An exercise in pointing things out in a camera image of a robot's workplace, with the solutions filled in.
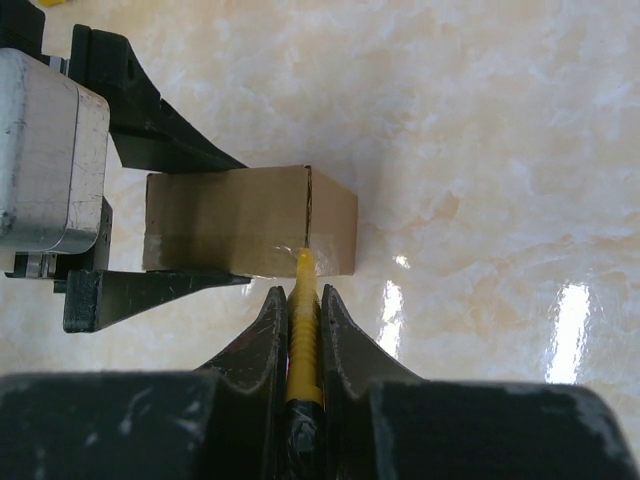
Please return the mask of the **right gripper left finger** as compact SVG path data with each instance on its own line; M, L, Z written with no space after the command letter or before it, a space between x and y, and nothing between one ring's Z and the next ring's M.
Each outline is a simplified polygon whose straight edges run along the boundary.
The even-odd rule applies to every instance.
M191 371L65 372L1 380L5 479L272 479L284 410L282 288Z

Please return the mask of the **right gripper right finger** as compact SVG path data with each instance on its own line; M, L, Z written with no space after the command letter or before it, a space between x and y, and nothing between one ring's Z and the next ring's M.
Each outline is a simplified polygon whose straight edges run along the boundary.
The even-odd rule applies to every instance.
M338 291L321 300L331 479L635 479L609 406L566 384L436 381L387 354Z

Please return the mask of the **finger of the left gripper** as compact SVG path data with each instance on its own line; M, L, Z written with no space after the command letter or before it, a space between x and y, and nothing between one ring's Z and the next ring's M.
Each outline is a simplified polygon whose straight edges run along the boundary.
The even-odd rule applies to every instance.
M63 330L94 333L201 290L250 282L227 272L72 271L66 282Z
M123 167L199 173L244 166L211 143L162 97L126 37L75 25L69 77L107 101L109 133Z

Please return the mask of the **yellow utility knife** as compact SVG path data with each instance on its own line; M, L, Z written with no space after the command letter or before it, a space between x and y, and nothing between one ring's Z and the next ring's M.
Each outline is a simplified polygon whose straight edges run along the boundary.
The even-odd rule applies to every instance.
M300 250L296 283L289 296L289 366L286 385L284 475L287 479L323 477L323 391L318 374L319 304L315 261Z

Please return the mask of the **brown cardboard express box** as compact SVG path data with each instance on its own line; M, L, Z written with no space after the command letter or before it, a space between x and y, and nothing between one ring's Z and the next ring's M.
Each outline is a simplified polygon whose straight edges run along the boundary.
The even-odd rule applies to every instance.
M321 277L355 271L358 197L309 165L150 174L142 266L293 278L308 248Z

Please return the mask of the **yellow plastic tray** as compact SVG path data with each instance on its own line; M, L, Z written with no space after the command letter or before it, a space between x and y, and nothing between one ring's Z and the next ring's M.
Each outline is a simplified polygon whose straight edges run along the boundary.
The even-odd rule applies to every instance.
M58 5L69 3L70 0L38 0L37 2L43 8L52 8Z

